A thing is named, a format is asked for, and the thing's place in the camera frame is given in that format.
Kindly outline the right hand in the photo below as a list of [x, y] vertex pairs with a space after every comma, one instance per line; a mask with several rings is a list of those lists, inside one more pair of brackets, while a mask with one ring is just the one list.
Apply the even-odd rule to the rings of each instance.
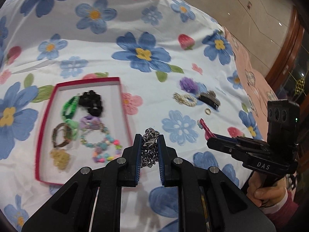
[[249, 187], [247, 189], [247, 197], [261, 207], [265, 204], [266, 207], [273, 206], [284, 199], [286, 194], [286, 180], [284, 178], [277, 181], [271, 187], [262, 187], [264, 182], [263, 175], [254, 172], [249, 179]]

